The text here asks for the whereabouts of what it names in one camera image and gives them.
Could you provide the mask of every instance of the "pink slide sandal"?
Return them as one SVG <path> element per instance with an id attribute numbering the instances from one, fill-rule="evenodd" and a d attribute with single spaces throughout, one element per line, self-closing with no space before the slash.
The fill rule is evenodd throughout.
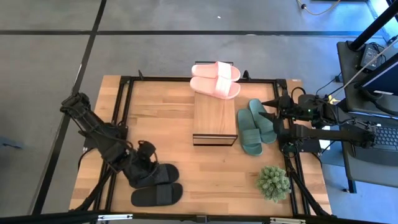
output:
<path id="1" fill-rule="evenodd" d="M 241 91 L 241 85 L 223 77 L 193 77 L 190 81 L 190 85 L 191 88 L 198 93 L 214 96 L 224 100 L 234 98 Z"/>
<path id="2" fill-rule="evenodd" d="M 194 65 L 192 67 L 192 76 L 203 78 L 224 77 L 236 82 L 241 78 L 241 72 L 228 63 L 216 62 L 209 65 Z"/>

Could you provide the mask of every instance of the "concrete floor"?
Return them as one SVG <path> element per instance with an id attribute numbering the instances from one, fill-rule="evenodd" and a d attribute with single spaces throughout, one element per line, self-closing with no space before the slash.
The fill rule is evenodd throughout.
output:
<path id="1" fill-rule="evenodd" d="M 99 5 L 98 0 L 3 0 L 0 29 L 91 30 Z M 322 11 L 331 3 L 307 5 Z M 291 0 L 113 0 L 105 7 L 99 29 L 362 31 L 372 21 L 363 2 L 343 2 L 330 13 L 311 16 Z M 95 102 L 103 75 L 137 75 L 140 69 L 148 76 L 188 77 L 196 60 L 229 60 L 255 78 L 302 79 L 313 93 L 340 72 L 336 43 L 346 40 L 353 37 L 97 36 L 81 91 Z M 23 150 L 0 150 L 0 217 L 29 213 L 61 120 L 60 103 L 74 84 L 87 41 L 87 35 L 0 35 L 0 136 L 25 144 Z M 372 41 L 385 44 L 379 37 Z M 322 93 L 338 86 L 332 83 Z M 82 145 L 83 138 L 71 124 L 45 213 L 67 211 Z M 346 187 L 344 171 L 324 166 L 324 172 L 335 215 L 398 222 L 397 189 L 360 184 L 360 194 L 349 195 L 340 191 Z M 363 209 L 347 212 L 358 207 Z"/>

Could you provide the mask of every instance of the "sandal strap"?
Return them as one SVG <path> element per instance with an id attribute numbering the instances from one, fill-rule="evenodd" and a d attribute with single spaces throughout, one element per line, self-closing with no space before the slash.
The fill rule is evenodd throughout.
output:
<path id="1" fill-rule="evenodd" d="M 228 96 L 229 89 L 231 88 L 232 81 L 227 78 L 217 77 L 216 88 L 214 94 L 217 96 Z"/>
<path id="2" fill-rule="evenodd" d="M 154 174 L 155 182 L 163 183 L 169 181 L 169 173 L 167 173 L 167 168 L 165 165 L 157 164 L 155 169 L 157 169 Z"/>
<path id="3" fill-rule="evenodd" d="M 242 145 L 261 143 L 260 129 L 248 129 L 242 131 Z"/>
<path id="4" fill-rule="evenodd" d="M 264 118 L 259 114 L 254 114 L 253 117 L 257 128 L 260 129 L 261 134 L 265 134 L 274 130 L 274 124 L 272 123 L 272 121 Z"/>
<path id="5" fill-rule="evenodd" d="M 232 77 L 231 65 L 224 62 L 216 62 L 216 64 L 218 67 L 218 76 L 231 79 Z"/>
<path id="6" fill-rule="evenodd" d="M 172 203 L 171 184 L 156 185 L 156 205 L 170 205 Z"/>

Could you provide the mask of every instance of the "succulent plant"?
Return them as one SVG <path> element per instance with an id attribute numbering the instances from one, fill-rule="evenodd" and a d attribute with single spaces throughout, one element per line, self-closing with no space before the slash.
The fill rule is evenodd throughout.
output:
<path id="1" fill-rule="evenodd" d="M 256 185 L 267 200 L 278 202 L 286 199 L 286 194 L 290 193 L 290 182 L 285 174 L 285 170 L 276 166 L 261 169 Z"/>

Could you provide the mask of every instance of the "metal bracket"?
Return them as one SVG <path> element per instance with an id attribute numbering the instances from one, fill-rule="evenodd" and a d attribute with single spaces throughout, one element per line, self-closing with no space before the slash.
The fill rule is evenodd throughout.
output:
<path id="1" fill-rule="evenodd" d="M 207 223 L 207 216 L 206 215 L 197 215 L 197 223 Z"/>
<path id="2" fill-rule="evenodd" d="M 98 221 L 110 221 L 110 220 L 127 220 L 132 219 L 132 214 L 122 215 L 98 215 Z"/>
<path id="3" fill-rule="evenodd" d="M 278 78 L 278 79 L 276 80 L 276 83 L 277 83 L 280 87 L 282 87 L 283 90 L 286 90 L 286 89 L 287 89 L 287 82 L 286 82 L 286 79 Z"/>
<path id="4" fill-rule="evenodd" d="M 249 72 L 247 71 L 247 70 L 245 70 L 244 72 L 243 72 L 243 76 L 242 76 L 243 78 L 245 78 L 245 79 L 247 79 L 247 80 L 251 80 L 251 78 L 250 78 L 250 75 L 249 75 Z"/>
<path id="5" fill-rule="evenodd" d="M 119 84 L 125 85 L 125 84 L 129 83 L 129 81 L 130 81 L 130 77 L 122 76 L 122 77 L 120 78 Z"/>
<path id="6" fill-rule="evenodd" d="M 293 218 L 272 218 L 270 220 L 272 224 L 305 224 L 305 220 L 298 220 Z"/>

